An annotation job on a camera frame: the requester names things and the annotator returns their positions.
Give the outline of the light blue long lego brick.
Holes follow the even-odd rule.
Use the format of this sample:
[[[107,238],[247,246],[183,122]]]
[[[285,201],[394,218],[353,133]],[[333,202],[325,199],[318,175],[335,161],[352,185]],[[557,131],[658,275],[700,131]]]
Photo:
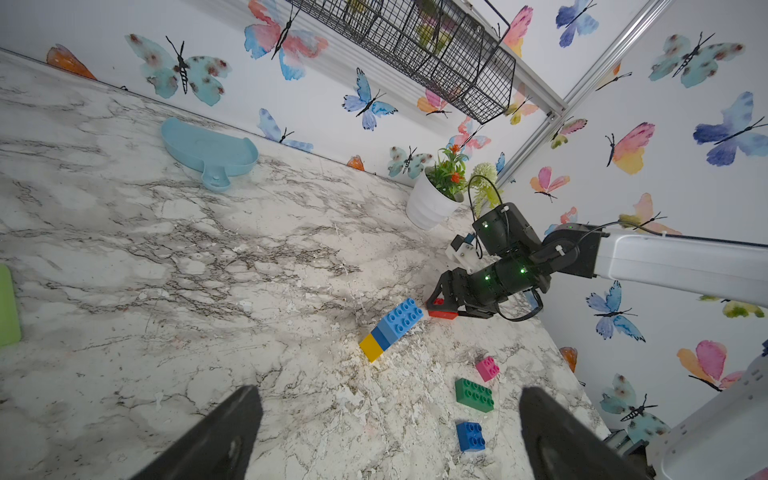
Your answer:
[[[407,298],[387,313],[379,326],[389,341],[394,343],[403,337],[423,317],[424,311],[416,301],[412,298]]]

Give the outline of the green lego brick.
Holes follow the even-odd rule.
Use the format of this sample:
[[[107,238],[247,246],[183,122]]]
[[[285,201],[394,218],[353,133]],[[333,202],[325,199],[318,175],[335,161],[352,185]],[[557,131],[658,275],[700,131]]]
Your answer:
[[[492,391],[465,378],[455,381],[455,396],[458,403],[483,413],[495,408]]]

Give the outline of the red lego brick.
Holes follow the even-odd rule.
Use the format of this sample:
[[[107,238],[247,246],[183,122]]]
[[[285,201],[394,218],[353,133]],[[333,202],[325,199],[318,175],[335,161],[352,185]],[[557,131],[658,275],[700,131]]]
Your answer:
[[[444,305],[443,298],[437,298],[433,304],[434,307],[442,307],[443,305]],[[458,317],[457,312],[434,310],[434,309],[430,309],[428,311],[428,314],[431,318],[439,318],[439,319],[445,319],[445,320],[455,320]]]

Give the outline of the yellow small lego brick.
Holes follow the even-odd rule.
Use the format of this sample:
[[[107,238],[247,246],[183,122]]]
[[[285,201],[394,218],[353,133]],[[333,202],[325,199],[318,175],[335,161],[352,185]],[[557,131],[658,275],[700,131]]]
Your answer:
[[[372,334],[368,334],[359,344],[363,354],[370,363],[377,360],[383,353],[383,349]]]

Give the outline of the teal hand mirror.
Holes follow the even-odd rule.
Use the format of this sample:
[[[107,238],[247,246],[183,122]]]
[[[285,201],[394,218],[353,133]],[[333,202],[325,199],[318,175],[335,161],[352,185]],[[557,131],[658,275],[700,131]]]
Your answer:
[[[161,138],[166,151],[181,165],[201,174],[203,186],[223,193],[231,178],[251,172],[259,152],[247,138],[236,138],[191,125],[177,118],[165,120]]]

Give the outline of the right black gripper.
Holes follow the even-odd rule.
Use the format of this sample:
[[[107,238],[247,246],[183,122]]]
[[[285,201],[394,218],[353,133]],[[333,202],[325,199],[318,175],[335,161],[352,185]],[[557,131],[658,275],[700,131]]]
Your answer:
[[[549,289],[549,275],[532,256],[542,242],[512,203],[504,203],[477,219],[472,227],[487,253],[499,259],[474,273],[463,268],[444,272],[426,301],[431,312],[489,319],[501,315],[500,304],[520,292],[533,296],[532,310],[516,319],[526,321],[541,312],[541,295]]]

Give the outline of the potted plant white pot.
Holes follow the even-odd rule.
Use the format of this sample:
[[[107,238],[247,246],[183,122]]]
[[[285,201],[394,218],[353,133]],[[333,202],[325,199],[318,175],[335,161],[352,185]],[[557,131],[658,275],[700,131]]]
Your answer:
[[[459,144],[444,147],[436,155],[411,150],[399,167],[390,163],[392,174],[402,173],[416,182],[406,206],[406,215],[414,225],[430,230],[464,202],[476,217],[485,207],[500,205],[496,182],[506,166],[506,157],[501,155],[494,163],[479,163],[471,171],[467,170],[468,161],[468,147]]]

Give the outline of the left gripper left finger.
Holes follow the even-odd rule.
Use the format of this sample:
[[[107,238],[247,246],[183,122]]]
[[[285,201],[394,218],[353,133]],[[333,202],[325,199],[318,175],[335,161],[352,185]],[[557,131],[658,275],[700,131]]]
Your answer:
[[[262,418],[258,388],[244,385],[133,479],[243,479]]]

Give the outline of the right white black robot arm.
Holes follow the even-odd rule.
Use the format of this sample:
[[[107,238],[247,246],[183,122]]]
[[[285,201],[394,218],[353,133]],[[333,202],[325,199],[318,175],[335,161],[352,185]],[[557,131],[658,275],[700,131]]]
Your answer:
[[[474,222],[494,262],[476,272],[444,272],[426,306],[430,311],[488,319],[509,297],[539,299],[555,273],[611,281],[592,296],[597,330],[631,331],[620,285],[637,282],[756,306],[767,303],[764,245],[672,235],[626,220],[589,226],[567,223],[539,238],[517,207],[506,203]],[[732,376],[726,350],[703,343],[681,353],[689,375],[716,390],[704,406],[674,427],[638,398],[624,376],[604,391],[600,406],[623,423],[624,443],[600,439],[543,389],[522,391],[519,413],[533,474],[538,479],[763,479],[767,475],[767,357],[758,355]]]

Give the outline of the blue small lego brick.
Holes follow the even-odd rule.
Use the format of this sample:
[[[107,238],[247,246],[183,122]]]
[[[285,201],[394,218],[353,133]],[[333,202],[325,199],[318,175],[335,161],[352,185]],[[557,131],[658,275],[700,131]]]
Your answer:
[[[461,452],[479,452],[486,447],[483,429],[479,423],[462,422],[456,425]]]

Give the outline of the pink small lego brick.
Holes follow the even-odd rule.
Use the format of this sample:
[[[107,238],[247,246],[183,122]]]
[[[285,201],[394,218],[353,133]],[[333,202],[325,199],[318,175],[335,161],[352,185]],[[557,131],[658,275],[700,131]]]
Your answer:
[[[490,382],[500,373],[500,367],[491,356],[480,360],[475,367],[484,382]]]

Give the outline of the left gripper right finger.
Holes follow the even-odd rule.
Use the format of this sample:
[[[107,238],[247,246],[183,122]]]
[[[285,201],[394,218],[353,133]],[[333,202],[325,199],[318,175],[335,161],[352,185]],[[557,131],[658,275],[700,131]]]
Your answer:
[[[525,449],[536,479],[647,477],[539,387],[522,390],[519,414]]]

